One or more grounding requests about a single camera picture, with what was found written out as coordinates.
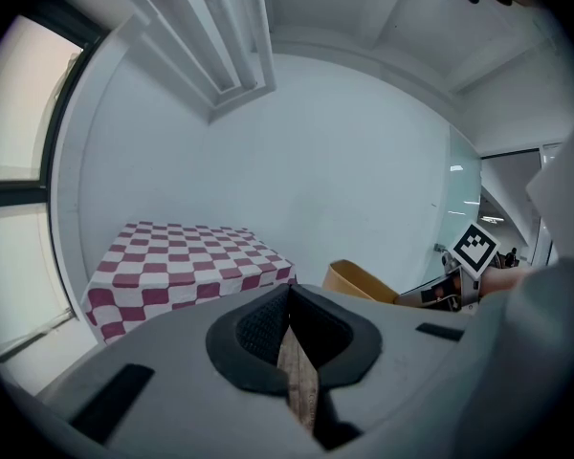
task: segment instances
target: red and white tablecloth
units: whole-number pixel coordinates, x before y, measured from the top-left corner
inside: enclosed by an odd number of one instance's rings
[[[294,265],[248,229],[141,221],[125,225],[81,306],[110,343],[162,313],[295,277]]]

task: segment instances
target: black window frame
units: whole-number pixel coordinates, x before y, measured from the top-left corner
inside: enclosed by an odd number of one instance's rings
[[[83,75],[90,59],[98,50],[103,39],[108,35],[108,31],[75,9],[65,0],[37,0],[28,8],[21,11],[19,15],[29,18],[33,22],[53,31],[82,49],[70,73],[66,76],[57,100],[55,101],[55,107],[49,120],[47,135],[43,144],[39,178],[37,180],[0,181],[0,208],[30,204],[46,205],[53,260],[62,291],[66,295],[66,299],[70,305],[70,317],[68,318],[70,319],[76,317],[76,313],[57,264],[55,257],[55,240],[52,231],[51,179],[55,146],[57,144],[62,120],[72,94],[77,88],[78,81]],[[60,326],[66,320],[60,321],[57,326]],[[7,353],[1,355],[0,363],[7,361],[44,336],[45,334],[38,334],[22,341]]]

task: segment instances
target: tan container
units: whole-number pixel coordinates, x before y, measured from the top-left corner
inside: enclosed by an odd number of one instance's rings
[[[348,260],[337,260],[329,264],[323,289],[387,304],[393,304],[398,296],[374,275]]]

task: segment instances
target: wooden floor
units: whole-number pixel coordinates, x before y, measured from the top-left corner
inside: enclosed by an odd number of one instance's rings
[[[289,376],[289,407],[299,422],[312,432],[317,409],[317,371],[304,354],[291,327],[280,344],[277,367]]]

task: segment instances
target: person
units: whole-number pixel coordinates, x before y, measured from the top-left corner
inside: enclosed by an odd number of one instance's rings
[[[506,260],[504,261],[506,269],[513,267],[515,265],[515,260],[517,260],[517,249],[512,249],[506,253]]]

